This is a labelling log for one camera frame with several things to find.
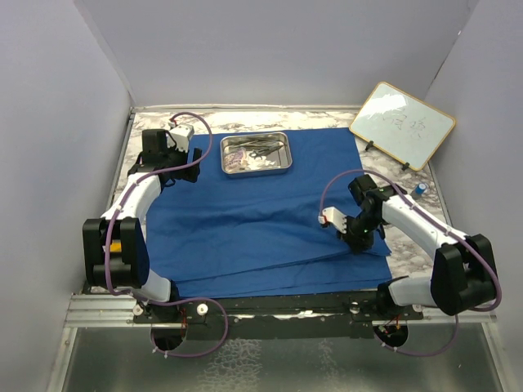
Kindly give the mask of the blue surgical drape cloth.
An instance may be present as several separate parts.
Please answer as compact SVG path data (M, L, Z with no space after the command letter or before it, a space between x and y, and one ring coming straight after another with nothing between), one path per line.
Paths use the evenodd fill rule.
M289 131L293 165L276 175L229 177L221 137L196 136L210 147L196 183L166 188L146 217L152 270L182 296L231 297L375 287L387 281L389 248L376 238L353 254L334 230L320 226L320 205L359 213L339 174L361 165L346 128Z

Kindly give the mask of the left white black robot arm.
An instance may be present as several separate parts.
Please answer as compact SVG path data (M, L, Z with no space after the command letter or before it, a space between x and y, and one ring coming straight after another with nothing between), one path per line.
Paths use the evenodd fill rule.
M203 152L190 153L194 128L188 124L172 130L141 133L142 151L127 172L122 193L101 217L83 224L83 253L87 282L107 288L110 277L116 292L153 301L159 320L175 320L181 310L176 284L152 270L141 224L153 201L177 180L195 183Z

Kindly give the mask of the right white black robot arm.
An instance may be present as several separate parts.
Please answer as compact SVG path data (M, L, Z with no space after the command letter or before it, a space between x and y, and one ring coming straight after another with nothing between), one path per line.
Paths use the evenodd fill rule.
M432 258L429 274L378 285L375 309L382 318L394 319L410 305L436 307L453 316L499 299L493 249L485 236L444 224L399 186L379 187L368 175L355 178L349 190L360 207L357 216L326 207L319 219L333 225L354 253L369 250L375 233L393 225Z

